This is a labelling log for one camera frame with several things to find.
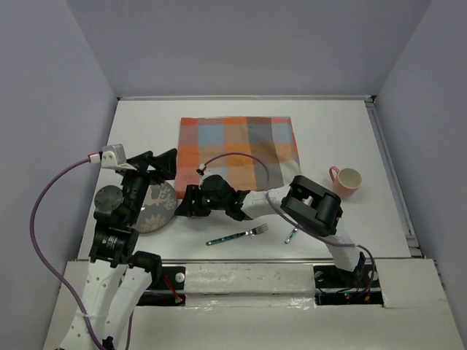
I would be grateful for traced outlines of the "grey plate with deer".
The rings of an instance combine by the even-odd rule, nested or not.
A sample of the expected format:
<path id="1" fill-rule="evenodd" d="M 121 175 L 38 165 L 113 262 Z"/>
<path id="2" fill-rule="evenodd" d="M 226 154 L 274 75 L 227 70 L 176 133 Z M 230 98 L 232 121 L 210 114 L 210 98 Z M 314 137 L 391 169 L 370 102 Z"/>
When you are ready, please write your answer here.
<path id="1" fill-rule="evenodd" d="M 152 233 L 168 224 L 177 208 L 177 194 L 168 182 L 150 185 L 134 227 L 142 234 Z"/>

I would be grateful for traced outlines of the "orange grey checked cloth napkin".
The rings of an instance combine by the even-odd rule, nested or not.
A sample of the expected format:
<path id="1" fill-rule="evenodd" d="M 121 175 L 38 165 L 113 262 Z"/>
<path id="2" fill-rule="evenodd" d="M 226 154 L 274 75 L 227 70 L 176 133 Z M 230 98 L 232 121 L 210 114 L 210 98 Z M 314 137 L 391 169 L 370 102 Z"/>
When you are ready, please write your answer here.
<path id="1" fill-rule="evenodd" d="M 301 173 L 298 147 L 289 117 L 212 117 L 180 121 L 174 189 L 185 196 L 198 184 L 196 169 L 208 169 L 236 190 L 264 190 L 289 184 Z"/>

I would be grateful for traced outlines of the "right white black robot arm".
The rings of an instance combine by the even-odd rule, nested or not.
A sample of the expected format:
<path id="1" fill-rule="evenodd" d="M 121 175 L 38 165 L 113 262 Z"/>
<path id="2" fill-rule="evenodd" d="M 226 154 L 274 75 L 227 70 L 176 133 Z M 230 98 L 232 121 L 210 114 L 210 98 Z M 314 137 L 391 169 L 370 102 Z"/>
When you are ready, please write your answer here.
<path id="1" fill-rule="evenodd" d="M 207 217 L 224 211 L 236 221 L 277 214 L 295 228 L 322 241 L 333 258 L 337 280 L 352 286 L 362 278 L 365 257 L 350 238 L 342 218 L 341 198 L 306 178 L 267 191 L 235 190 L 224 178 L 211 175 L 200 185 L 188 185 L 179 217 Z"/>

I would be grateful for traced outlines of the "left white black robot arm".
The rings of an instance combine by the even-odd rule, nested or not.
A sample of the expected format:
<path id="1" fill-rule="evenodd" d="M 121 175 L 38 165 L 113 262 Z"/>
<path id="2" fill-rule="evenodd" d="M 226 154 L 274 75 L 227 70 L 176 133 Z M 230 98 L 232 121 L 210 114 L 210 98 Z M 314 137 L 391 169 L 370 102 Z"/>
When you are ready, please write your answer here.
<path id="1" fill-rule="evenodd" d="M 161 258 L 135 250 L 139 231 L 134 225 L 149 187 L 175 178 L 176 158 L 175 148 L 127 158 L 121 144 L 89 154 L 89 163 L 113 170 L 122 182 L 95 194 L 85 286 L 81 294 L 73 293 L 78 309 L 60 349 L 116 349 L 140 297 L 160 283 Z"/>

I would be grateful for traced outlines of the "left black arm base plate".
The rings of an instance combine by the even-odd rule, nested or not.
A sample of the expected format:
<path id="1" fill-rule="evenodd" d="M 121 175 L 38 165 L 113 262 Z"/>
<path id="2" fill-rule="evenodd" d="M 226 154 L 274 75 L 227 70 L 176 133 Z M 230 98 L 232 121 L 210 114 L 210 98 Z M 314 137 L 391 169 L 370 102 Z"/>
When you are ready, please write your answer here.
<path id="1" fill-rule="evenodd" d="M 143 292 L 138 306 L 183 307 L 185 306 L 184 265 L 163 265 L 161 277 L 153 281 Z"/>

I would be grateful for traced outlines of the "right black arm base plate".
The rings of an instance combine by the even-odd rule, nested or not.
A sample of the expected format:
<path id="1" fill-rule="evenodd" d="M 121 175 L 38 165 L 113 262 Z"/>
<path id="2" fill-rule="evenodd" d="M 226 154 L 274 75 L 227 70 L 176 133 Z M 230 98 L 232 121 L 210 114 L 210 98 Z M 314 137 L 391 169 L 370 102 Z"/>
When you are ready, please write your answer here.
<path id="1" fill-rule="evenodd" d="M 342 271 L 334 265 L 313 267 L 315 302 L 318 306 L 383 305 L 377 271 L 364 265 L 360 275 Z"/>

